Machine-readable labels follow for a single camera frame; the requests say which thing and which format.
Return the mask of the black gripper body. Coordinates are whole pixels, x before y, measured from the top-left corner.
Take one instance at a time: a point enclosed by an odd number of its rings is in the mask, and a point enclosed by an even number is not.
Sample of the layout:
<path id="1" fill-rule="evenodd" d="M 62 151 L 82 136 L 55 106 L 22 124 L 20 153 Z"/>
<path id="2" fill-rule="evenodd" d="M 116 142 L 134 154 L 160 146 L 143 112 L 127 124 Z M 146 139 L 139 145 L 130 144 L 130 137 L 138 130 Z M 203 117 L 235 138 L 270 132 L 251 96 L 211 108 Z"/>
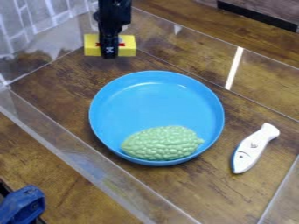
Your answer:
<path id="1" fill-rule="evenodd" d="M 124 25 L 131 23 L 132 0 L 98 0 L 94 19 L 98 21 L 99 34 L 116 36 Z"/>

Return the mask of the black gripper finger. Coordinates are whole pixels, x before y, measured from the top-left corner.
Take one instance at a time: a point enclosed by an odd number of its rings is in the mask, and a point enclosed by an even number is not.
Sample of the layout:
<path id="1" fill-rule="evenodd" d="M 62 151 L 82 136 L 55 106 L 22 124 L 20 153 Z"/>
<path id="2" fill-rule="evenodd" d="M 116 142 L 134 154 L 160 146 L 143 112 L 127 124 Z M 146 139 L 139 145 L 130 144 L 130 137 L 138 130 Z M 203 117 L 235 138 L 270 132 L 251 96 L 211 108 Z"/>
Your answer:
<path id="1" fill-rule="evenodd" d="M 100 34 L 100 55 L 104 59 L 114 59 L 118 56 L 118 36 Z"/>

